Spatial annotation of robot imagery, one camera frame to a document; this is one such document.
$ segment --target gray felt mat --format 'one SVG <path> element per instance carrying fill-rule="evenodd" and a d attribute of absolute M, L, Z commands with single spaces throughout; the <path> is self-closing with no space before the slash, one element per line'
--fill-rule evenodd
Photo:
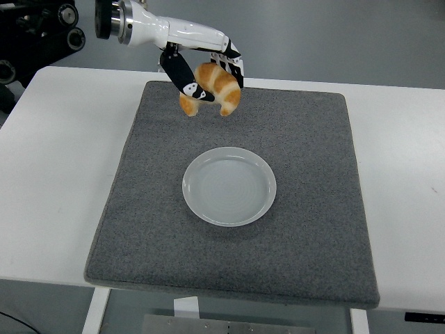
<path fill-rule="evenodd" d="M 235 112 L 188 118 L 171 83 L 144 90 L 92 243 L 96 285 L 277 303 L 374 308 L 379 294 L 342 95 L 245 88 Z M 181 190 L 187 166 L 222 146 L 268 162 L 277 196 L 258 221 L 206 223 Z"/>

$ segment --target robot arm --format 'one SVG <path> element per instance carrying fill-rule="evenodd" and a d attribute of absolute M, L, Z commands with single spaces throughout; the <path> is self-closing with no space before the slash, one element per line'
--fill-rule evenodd
<path fill-rule="evenodd" d="M 96 35 L 116 35 L 122 44 L 136 47 L 153 43 L 163 50 L 160 64 L 183 94 L 213 101 L 214 96 L 196 82 L 193 72 L 179 53 L 182 49 L 211 52 L 211 61 L 234 75 L 243 87 L 243 61 L 232 41 L 221 31 L 193 22 L 157 17 L 132 0 L 96 0 Z"/>

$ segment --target black machine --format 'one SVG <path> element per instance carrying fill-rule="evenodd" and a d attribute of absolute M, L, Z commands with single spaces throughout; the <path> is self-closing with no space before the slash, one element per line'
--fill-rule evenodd
<path fill-rule="evenodd" d="M 34 74 L 85 45 L 74 0 L 0 0 L 0 85 Z"/>

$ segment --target croissant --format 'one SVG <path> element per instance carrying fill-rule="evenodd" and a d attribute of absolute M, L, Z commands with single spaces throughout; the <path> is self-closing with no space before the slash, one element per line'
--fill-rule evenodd
<path fill-rule="evenodd" d="M 221 104 L 221 116 L 230 115 L 241 99 L 241 89 L 235 77 L 215 63 L 203 63 L 195 71 L 196 82 L 215 96 L 213 102 L 179 94 L 179 104 L 188 116 L 196 116 L 201 104 Z"/>

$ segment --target gray floor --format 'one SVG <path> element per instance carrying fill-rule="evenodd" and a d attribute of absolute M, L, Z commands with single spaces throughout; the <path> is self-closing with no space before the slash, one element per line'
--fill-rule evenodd
<path fill-rule="evenodd" d="M 247 77 L 445 89 L 445 0 L 147 2 L 156 15 L 199 22 L 226 33 L 243 55 Z M 76 6 L 86 46 L 55 65 L 158 70 L 157 47 L 130 49 L 115 38 L 96 39 L 94 1 L 77 0 Z M 192 68 L 209 59 L 208 54 L 198 51 L 184 52 L 184 56 Z M 116 83 L 116 90 L 120 84 L 124 83 Z M 22 90 L 13 89 L 18 99 Z M 5 115 L 0 116 L 0 125 L 5 119 Z M 44 333 L 80 333 L 91 294 L 92 290 L 86 288 L 0 280 L 0 310 L 38 325 Z M 120 319 L 129 326 L 153 303 L 165 305 L 171 300 L 151 296 L 149 303 L 144 301 L 146 295 L 135 292 L 119 292 L 111 297 L 107 323 Z M 246 305 L 226 305 L 230 312 L 222 316 L 251 317 L 258 322 L 282 320 L 273 315 L 281 309 Z M 164 307 L 171 312 L 170 304 Z M 210 317 L 224 312 L 216 302 L 208 301 L 206 307 Z M 323 318 L 321 309 L 295 312 L 294 319 Z M 0 318 L 0 333 L 30 333 L 8 321 Z M 373 311 L 369 322 L 372 334 L 445 333 L 445 325 L 405 323 L 402 312 Z M 112 333 L 112 326 L 108 326 L 105 333 Z M 121 333 L 138 331 L 122 328 Z"/>

